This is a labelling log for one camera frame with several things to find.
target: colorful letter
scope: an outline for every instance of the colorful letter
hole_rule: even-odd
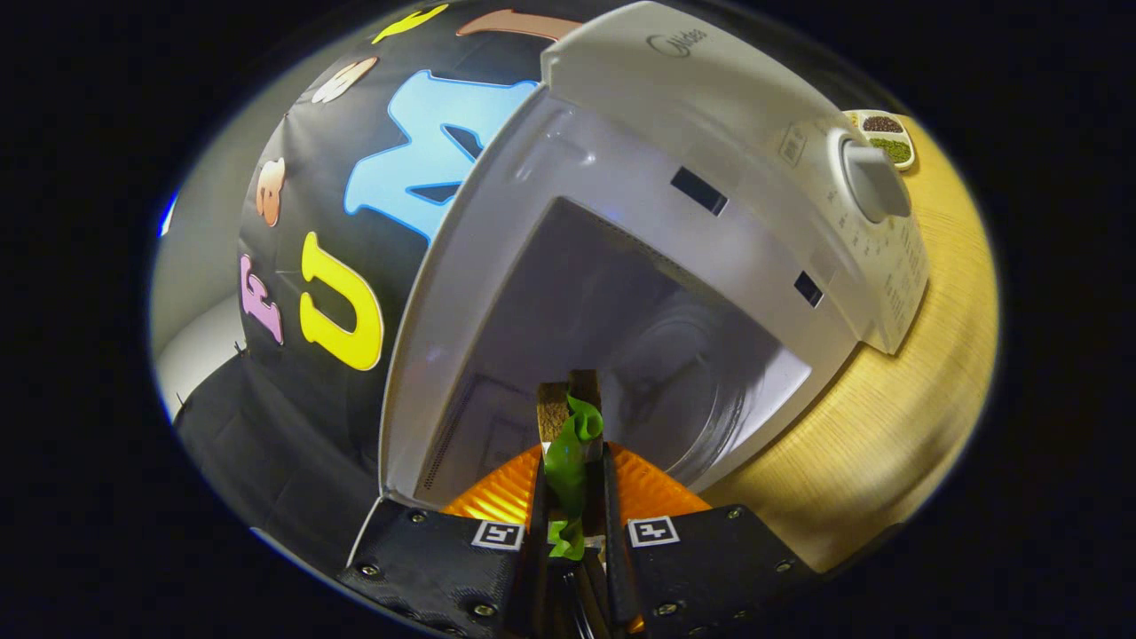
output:
[[[410,76],[387,106],[410,141],[356,164],[343,209],[375,210],[433,241],[452,199],[436,202],[411,190],[461,184],[474,167],[474,157],[444,127],[469,131],[484,148],[534,89],[532,81],[504,86],[438,80],[428,70]]]
[[[256,317],[276,338],[276,343],[284,343],[284,332],[281,330],[281,312],[276,304],[268,304],[268,290],[264,282],[250,273],[252,258],[241,256],[241,306],[244,312]]]
[[[449,7],[449,5],[438,5],[437,7],[431,9],[429,13],[426,15],[421,15],[421,11],[415,11],[409,16],[402,18],[401,20],[381,31],[378,35],[376,35],[375,39],[370,41],[370,43],[378,44],[378,41],[386,38],[387,35],[394,35],[396,33],[410,31],[411,28],[441,14],[446,7]]]
[[[281,217],[281,189],[284,188],[284,158],[266,161],[257,180],[257,213],[269,226]]]
[[[458,35],[469,35],[470,33],[481,33],[483,31],[507,31],[510,33],[538,35],[557,42],[579,25],[580,23],[578,22],[535,16],[533,14],[518,14],[512,9],[501,9],[466,23],[458,30]]]
[[[320,249],[315,232],[309,232],[303,240],[300,272],[304,281],[319,277],[339,291],[356,312],[356,330],[349,333],[316,309],[310,293],[301,293],[300,329],[303,338],[324,347],[352,368],[374,368],[383,349],[383,313],[370,285],[348,265]]]
[[[366,75],[366,73],[370,70],[370,67],[375,66],[375,63],[377,61],[378,57],[371,56],[365,60],[351,63],[350,65],[341,68],[335,73],[335,75],[332,76],[331,80],[316,90],[316,93],[311,97],[311,101],[316,103],[323,102],[326,105],[335,98],[339,98],[346,92],[346,90],[350,89],[356,81]]]

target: wooden surface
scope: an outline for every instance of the wooden surface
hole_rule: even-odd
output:
[[[997,350],[997,277],[978,211],[927,133],[901,119],[917,155],[901,175],[930,259],[911,332],[894,357],[859,345],[779,440],[701,493],[745,504],[821,572],[939,486],[977,424]]]

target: small dish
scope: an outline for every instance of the small dish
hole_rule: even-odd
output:
[[[874,147],[883,148],[892,156],[895,168],[907,171],[916,163],[916,146],[907,128],[894,114],[875,109],[857,109],[844,111],[852,126],[863,133]]]

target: green object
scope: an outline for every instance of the green object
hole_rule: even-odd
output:
[[[884,151],[891,156],[892,161],[895,164],[905,163],[911,159],[911,147],[907,146],[904,142],[896,142],[894,140],[880,140],[879,138],[872,138],[869,140],[872,147],[877,149],[884,149]]]
[[[568,395],[568,418],[560,435],[549,445],[544,454],[544,479],[560,499],[560,509],[568,517],[563,522],[551,522],[549,541],[556,543],[550,557],[584,558],[584,498],[587,476],[584,473],[586,443],[603,433],[603,416],[600,410]]]

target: red beans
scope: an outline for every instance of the red beans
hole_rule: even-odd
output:
[[[889,117],[884,117],[880,115],[869,117],[863,121],[864,131],[886,131],[889,133],[903,133],[903,127],[900,123],[895,122]]]

